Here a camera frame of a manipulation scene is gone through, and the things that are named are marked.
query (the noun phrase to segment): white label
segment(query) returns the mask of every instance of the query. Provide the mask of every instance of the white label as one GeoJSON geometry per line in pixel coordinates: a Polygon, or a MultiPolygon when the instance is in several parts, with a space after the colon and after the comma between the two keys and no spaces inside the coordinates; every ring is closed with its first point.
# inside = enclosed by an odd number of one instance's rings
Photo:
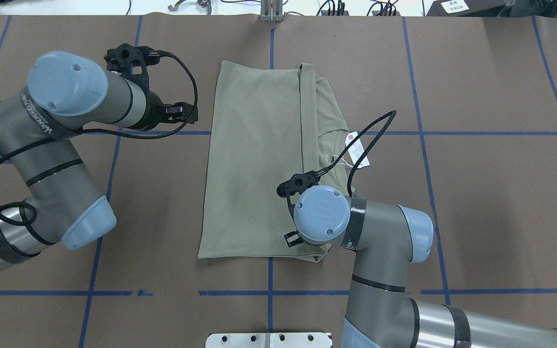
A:
{"type": "MultiPolygon", "coordinates": [[[[358,136],[358,132],[350,132],[347,134],[347,138],[345,138],[345,145],[349,145],[349,143],[352,142],[352,140],[354,140],[354,138],[358,136]]],[[[356,161],[358,161],[358,159],[360,158],[360,156],[362,156],[363,152],[364,152],[364,148],[362,147],[362,143],[360,142],[360,139],[356,140],[356,143],[354,143],[354,145],[352,145],[352,147],[349,148],[349,150],[347,150],[347,152],[350,153],[350,157],[352,159],[352,164],[356,164],[356,161]]],[[[362,162],[360,163],[360,165],[358,166],[358,169],[363,168],[363,167],[367,167],[371,165],[371,163],[369,163],[369,158],[367,158],[367,156],[365,156],[365,158],[362,160],[362,162]]]]}
{"type": "Polygon", "coordinates": [[[442,7],[444,7],[444,11],[446,11],[446,13],[459,13],[470,9],[464,0],[450,0],[442,2],[442,7]]]}

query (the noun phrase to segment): metal base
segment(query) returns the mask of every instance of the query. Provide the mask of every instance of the metal base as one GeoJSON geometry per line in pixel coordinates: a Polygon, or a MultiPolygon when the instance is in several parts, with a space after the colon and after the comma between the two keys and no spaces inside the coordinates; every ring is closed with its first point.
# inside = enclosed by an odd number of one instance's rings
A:
{"type": "Polygon", "coordinates": [[[331,333],[211,334],[205,348],[332,348],[331,333]]]}

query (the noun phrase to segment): folded garment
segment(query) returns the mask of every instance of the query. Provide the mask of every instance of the folded garment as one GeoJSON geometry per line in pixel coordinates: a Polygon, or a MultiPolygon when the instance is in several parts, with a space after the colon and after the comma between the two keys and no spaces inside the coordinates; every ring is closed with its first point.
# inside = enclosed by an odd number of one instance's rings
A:
{"type": "MultiPolygon", "coordinates": [[[[260,70],[223,61],[216,86],[199,258],[284,256],[318,262],[330,245],[287,247],[295,226],[279,183],[318,170],[345,147],[347,124],[310,64],[260,70]]],[[[345,167],[321,185],[346,193],[345,167]]]]}

